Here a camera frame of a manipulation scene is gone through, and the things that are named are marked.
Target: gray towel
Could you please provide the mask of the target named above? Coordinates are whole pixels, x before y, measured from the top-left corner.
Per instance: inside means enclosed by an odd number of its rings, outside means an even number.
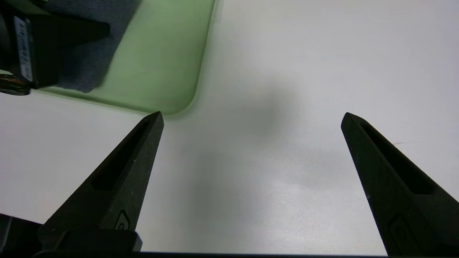
[[[110,24],[108,37],[60,49],[58,87],[88,93],[101,83],[139,2],[140,0],[48,0],[42,6],[49,12]]]

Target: white table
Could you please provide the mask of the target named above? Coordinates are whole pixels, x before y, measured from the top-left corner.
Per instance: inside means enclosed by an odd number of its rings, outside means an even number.
[[[385,254],[341,134],[372,123],[459,197],[459,2],[225,0],[165,120],[144,251]],[[45,222],[141,119],[0,95],[0,212]]]

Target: barcode label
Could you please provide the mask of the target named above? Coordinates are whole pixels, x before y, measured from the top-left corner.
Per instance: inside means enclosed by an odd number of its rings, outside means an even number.
[[[19,54],[19,65],[21,66],[21,74],[27,80],[33,81],[27,24],[16,16],[14,16],[14,23],[16,26],[17,51]]]

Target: green tray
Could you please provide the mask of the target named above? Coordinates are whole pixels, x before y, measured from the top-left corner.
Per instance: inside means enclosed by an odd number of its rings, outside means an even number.
[[[140,113],[165,115],[193,100],[214,0],[143,0],[103,83],[90,93],[36,92]]]

